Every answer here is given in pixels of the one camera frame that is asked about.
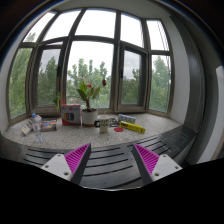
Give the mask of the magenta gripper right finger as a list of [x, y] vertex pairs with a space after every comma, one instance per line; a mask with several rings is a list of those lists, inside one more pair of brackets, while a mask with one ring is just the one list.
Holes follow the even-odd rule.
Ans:
[[132, 153], [144, 185], [164, 178], [182, 169], [168, 155], [158, 155], [138, 144], [133, 145]]

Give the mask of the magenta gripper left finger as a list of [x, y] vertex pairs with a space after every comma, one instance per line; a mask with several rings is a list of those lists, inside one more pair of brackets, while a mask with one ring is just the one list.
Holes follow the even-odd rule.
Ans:
[[66, 154], [56, 154], [42, 169], [79, 185], [90, 154], [91, 144], [87, 143]]

